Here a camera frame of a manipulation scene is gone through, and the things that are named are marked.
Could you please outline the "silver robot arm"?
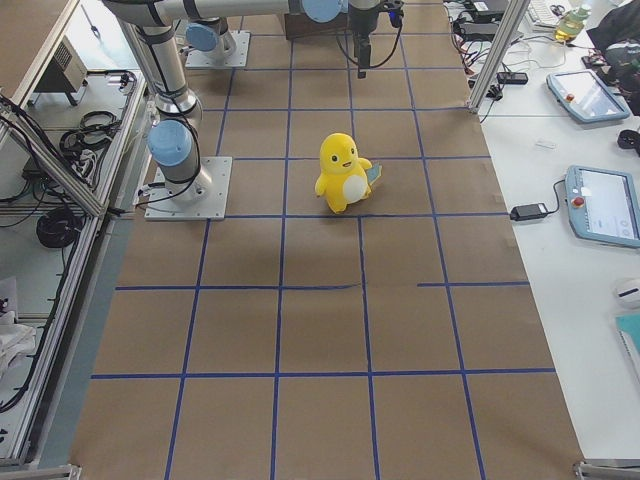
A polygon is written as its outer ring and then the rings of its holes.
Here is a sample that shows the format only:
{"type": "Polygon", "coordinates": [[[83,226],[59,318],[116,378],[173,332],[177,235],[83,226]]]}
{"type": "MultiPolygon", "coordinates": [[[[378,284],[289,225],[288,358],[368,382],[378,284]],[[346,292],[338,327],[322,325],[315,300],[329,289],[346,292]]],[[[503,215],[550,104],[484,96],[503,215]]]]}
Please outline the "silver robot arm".
{"type": "Polygon", "coordinates": [[[230,56],[237,48],[226,17],[190,21],[185,29],[184,43],[187,47],[221,58],[230,56]]]}
{"type": "Polygon", "coordinates": [[[153,86],[154,103],[161,115],[151,129],[147,145],[159,166],[169,192],[163,200],[180,206],[205,198],[212,186],[199,152],[197,122],[202,106],[188,87],[175,40],[174,22],[188,20],[204,28],[217,46],[219,34],[209,24],[233,16],[304,14],[325,23],[339,13],[348,14],[354,40],[356,64],[362,76],[372,67],[370,35],[378,16],[390,15],[392,25],[402,28],[402,1],[106,1],[121,27],[132,31],[129,40],[143,74],[153,86]]]}

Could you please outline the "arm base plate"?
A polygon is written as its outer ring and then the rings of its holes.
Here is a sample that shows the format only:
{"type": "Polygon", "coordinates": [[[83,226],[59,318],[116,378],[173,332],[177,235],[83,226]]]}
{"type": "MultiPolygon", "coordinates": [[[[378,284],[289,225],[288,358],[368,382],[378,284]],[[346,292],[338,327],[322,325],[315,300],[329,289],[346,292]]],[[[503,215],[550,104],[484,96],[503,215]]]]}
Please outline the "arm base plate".
{"type": "Polygon", "coordinates": [[[154,181],[164,186],[153,189],[144,217],[149,221],[223,220],[225,218],[233,159],[214,156],[201,159],[201,171],[194,183],[180,195],[181,189],[166,183],[159,167],[154,181]]]}
{"type": "Polygon", "coordinates": [[[186,68],[191,70],[220,70],[242,68],[247,64],[251,34],[246,30],[228,30],[217,34],[198,30],[195,24],[187,29],[187,45],[190,47],[186,68]]]}

